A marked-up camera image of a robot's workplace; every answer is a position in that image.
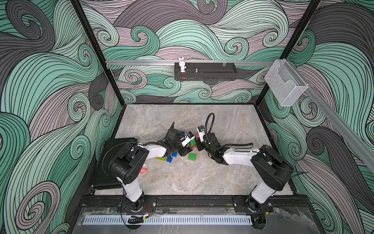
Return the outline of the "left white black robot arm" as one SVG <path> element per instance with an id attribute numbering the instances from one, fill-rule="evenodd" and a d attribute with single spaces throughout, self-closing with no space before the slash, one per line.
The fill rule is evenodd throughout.
<path id="1" fill-rule="evenodd" d="M 177 152 L 185 156 L 192 151 L 190 142 L 195 140 L 192 132 L 182 134 L 181 131 L 170 128 L 163 140 L 156 142 L 138 143 L 127 140 L 109 149 L 103 156 L 102 168 L 106 175 L 116 179 L 125 194 L 129 207 L 139 211 L 143 207 L 144 192 L 137 180 L 146 160 L 155 158 L 170 158 Z"/>

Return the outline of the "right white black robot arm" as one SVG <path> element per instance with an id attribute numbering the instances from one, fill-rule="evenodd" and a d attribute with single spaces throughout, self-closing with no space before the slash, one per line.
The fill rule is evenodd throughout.
<path id="1" fill-rule="evenodd" d="M 254 187 L 246 199 L 249 211 L 270 213 L 273 208 L 268 199 L 282 191 L 291 178 L 294 168 L 269 145 L 252 149 L 253 144 L 221 145 L 214 133 L 207 132 L 204 126 L 197 127 L 200 149 L 207 151 L 211 159 L 223 165 L 243 165 L 256 169 L 261 182 Z"/>

